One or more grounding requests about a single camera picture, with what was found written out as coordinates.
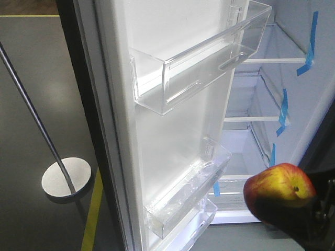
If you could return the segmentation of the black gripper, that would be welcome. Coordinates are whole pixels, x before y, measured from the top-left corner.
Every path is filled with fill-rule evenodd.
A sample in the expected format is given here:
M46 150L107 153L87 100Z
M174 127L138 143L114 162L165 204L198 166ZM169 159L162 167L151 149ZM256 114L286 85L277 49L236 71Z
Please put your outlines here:
M304 250L334 250L334 168L306 170L306 191L312 198L302 207L288 207L274 200L255 202L258 218L296 241ZM317 203L320 206L315 212Z

